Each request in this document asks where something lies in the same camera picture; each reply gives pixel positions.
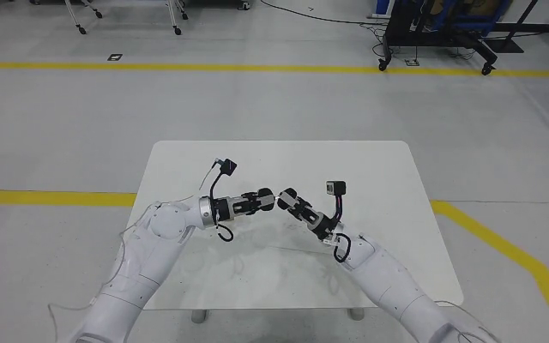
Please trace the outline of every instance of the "white cable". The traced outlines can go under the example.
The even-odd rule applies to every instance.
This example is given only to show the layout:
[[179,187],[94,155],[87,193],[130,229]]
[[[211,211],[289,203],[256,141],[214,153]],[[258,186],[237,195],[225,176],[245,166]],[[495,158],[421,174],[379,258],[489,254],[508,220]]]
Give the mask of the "white cable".
[[[206,173],[206,175],[202,179],[202,182],[200,183],[200,187],[198,187],[197,192],[195,192],[192,196],[187,196],[183,199],[175,200],[173,202],[183,202],[185,200],[188,200],[188,199],[192,198],[196,194],[198,194],[202,190],[202,186],[204,185],[204,182],[206,182],[206,179],[208,178],[210,172],[214,169],[214,167],[215,167],[215,164],[213,164],[212,167],[209,168],[208,172]],[[169,202],[161,202],[160,205],[167,204],[167,203],[169,203]],[[51,321],[53,322],[53,327],[54,327],[54,330],[55,330],[55,341],[56,342],[57,342],[57,338],[58,338],[58,335],[57,335],[57,321],[55,320],[55,315],[53,314],[53,309],[52,308],[57,307],[58,309],[61,309],[61,310],[81,311],[81,310],[85,310],[85,309],[87,309],[87,308],[89,308],[89,307],[91,307],[92,305],[95,304],[95,301],[97,300],[97,297],[101,294],[101,290],[103,289],[103,287],[105,285],[111,283],[111,281],[113,281],[114,278],[117,277],[118,273],[120,272],[120,269],[122,269],[122,266],[124,264],[124,258],[126,257],[126,243],[124,242],[124,234],[129,229],[131,229],[132,227],[137,225],[137,223],[143,218],[143,216],[151,208],[151,206],[153,206],[153,204],[150,204],[150,205],[147,206],[145,211],[143,211],[143,213],[141,214],[139,219],[136,220],[135,223],[133,223],[132,225],[126,227],[123,231],[121,231],[118,234],[118,236],[120,237],[120,240],[122,241],[122,259],[120,260],[120,264],[118,265],[117,271],[114,273],[114,275],[108,281],[101,283],[101,286],[100,286],[99,290],[97,291],[97,293],[95,293],[94,297],[90,300],[90,302],[86,306],[83,306],[83,307],[67,307],[67,306],[62,306],[62,305],[54,304],[54,303],[49,303],[48,304],[48,312],[50,313]]]
[[[479,318],[477,318],[476,316],[474,316],[471,312],[469,312],[469,311],[465,310],[464,308],[462,308],[460,305],[454,304],[454,303],[452,303],[451,301],[446,301],[446,300],[438,300],[438,301],[435,301],[435,303],[437,303],[437,304],[439,304],[439,303],[450,304],[450,305],[452,305],[452,306],[457,307],[457,308],[460,309],[461,311],[463,311],[463,312],[465,312],[466,314],[468,314],[468,315],[469,315],[471,318],[473,318],[475,321],[477,321],[477,322],[480,324],[479,328],[480,328],[482,331],[486,332],[486,333],[487,333],[490,337],[492,337],[497,343],[501,343],[501,340],[499,340],[499,338],[496,337],[495,334],[493,334],[490,330],[488,330],[488,329],[486,328],[486,325],[484,325],[484,323],[483,323]],[[460,330],[458,330],[457,328],[455,328],[455,329],[456,329],[457,332],[459,333],[459,334],[457,335],[457,341],[458,341],[458,343],[461,343],[460,338],[461,338],[462,336],[463,336],[463,338],[465,338],[465,339],[468,340],[469,342],[471,342],[471,340],[470,340],[469,338],[467,338],[467,336],[476,338],[477,340],[480,340],[480,341],[483,342],[483,343],[487,343],[486,340],[480,338],[480,337],[477,336],[476,334],[472,334],[472,333],[466,332],[466,331],[460,331]]]

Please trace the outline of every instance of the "cart wheel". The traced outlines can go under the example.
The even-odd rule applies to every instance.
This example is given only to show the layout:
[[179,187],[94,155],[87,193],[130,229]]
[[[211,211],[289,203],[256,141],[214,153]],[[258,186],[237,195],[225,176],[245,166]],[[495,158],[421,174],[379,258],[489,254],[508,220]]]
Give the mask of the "cart wheel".
[[240,6],[238,6],[238,9],[248,10],[250,9],[250,3],[248,3],[247,1],[240,2]]
[[488,75],[492,72],[492,66],[488,63],[485,63],[484,67],[482,68],[482,75]]

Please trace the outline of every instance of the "gray floor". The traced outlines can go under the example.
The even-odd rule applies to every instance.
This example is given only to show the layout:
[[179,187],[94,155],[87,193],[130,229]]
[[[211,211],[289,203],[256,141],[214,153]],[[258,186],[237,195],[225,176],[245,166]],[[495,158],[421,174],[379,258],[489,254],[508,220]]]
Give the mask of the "gray floor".
[[[364,20],[369,2],[278,5]],[[162,2],[81,6],[81,36],[63,5],[0,3],[0,61],[376,66],[364,28],[253,3],[190,7],[176,37]],[[500,69],[549,69],[547,37]],[[414,54],[402,49],[395,66]],[[419,49],[421,67],[482,62]],[[135,192],[159,140],[403,140],[431,199],[453,202],[549,264],[549,80],[435,75],[107,72],[0,69],[0,190]],[[0,341],[53,341],[45,304],[85,304],[105,278],[129,208],[0,207]],[[464,306],[504,341],[545,342],[549,307],[531,275],[437,217]],[[79,315],[60,312],[62,332]],[[146,311],[130,342],[411,342],[381,310]]]

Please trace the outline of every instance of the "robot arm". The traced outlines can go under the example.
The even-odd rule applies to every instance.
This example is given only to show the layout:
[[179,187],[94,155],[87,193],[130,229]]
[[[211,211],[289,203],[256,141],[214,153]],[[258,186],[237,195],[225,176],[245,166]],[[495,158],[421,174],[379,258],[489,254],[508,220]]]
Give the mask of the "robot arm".
[[[221,164],[216,182],[236,168],[229,159],[216,163]],[[269,189],[237,197],[204,196],[190,207],[182,202],[151,204],[121,246],[112,280],[102,287],[80,326],[64,342],[75,343],[80,338],[93,343],[126,342],[143,307],[162,285],[196,228],[221,226],[220,221],[258,210],[270,211],[274,205],[275,197]],[[232,233],[227,230],[231,237],[218,235],[228,242]]]
[[391,314],[419,343],[460,342],[460,337],[481,329],[485,343],[498,339],[482,327],[469,328],[446,316],[414,281],[407,269],[374,239],[364,235],[349,237],[339,221],[344,182],[328,182],[328,193],[336,197],[333,218],[312,208],[293,189],[283,191],[278,206],[296,219],[325,244],[335,246],[334,258],[378,307]]

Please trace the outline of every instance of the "table top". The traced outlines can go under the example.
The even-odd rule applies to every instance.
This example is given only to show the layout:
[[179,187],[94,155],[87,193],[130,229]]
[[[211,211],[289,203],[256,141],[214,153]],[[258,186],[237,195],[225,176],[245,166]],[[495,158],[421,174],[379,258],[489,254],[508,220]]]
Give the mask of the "table top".
[[[288,187],[331,216],[328,180],[347,182],[341,221],[376,239],[434,299],[460,304],[462,289],[408,145],[402,141],[159,141],[130,223],[154,201],[196,192],[214,158],[238,164],[214,196]],[[210,175],[206,195],[215,175]],[[145,310],[374,307],[305,224],[275,207],[237,217],[230,243],[196,230]]]

